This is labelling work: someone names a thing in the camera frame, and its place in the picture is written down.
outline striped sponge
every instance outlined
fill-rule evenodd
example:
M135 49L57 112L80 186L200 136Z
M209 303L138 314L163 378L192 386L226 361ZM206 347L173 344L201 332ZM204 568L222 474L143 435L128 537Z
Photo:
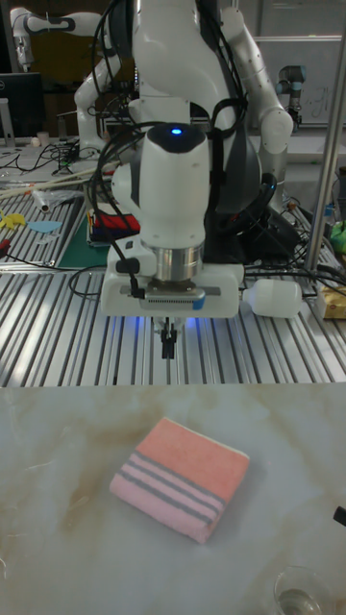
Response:
M111 492L204 543L248 465L244 453L164 418L115 474Z

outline computer monitor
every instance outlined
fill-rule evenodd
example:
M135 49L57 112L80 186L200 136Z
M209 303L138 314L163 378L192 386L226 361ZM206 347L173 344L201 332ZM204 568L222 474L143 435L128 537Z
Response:
M0 98L9 99L15 136L34 136L42 129L45 108L39 73L0 74ZM1 122L0 136L3 136Z

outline white bottle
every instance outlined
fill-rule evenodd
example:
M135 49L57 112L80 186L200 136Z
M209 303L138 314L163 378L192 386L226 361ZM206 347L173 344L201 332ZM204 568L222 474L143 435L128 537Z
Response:
M293 318L301 308L302 289L296 282L258 280L242 298L258 316Z

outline marble surface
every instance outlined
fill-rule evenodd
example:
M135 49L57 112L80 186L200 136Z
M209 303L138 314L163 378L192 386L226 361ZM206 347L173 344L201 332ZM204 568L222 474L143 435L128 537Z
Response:
M346 384L0 389L0 613L265 615L310 566L346 614ZM109 492L162 416L240 449L206 545Z

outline glass cup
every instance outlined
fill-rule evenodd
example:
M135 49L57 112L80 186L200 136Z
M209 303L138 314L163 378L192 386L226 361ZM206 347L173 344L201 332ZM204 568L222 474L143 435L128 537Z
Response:
M328 585L313 570L287 566L274 585L273 615L334 615Z

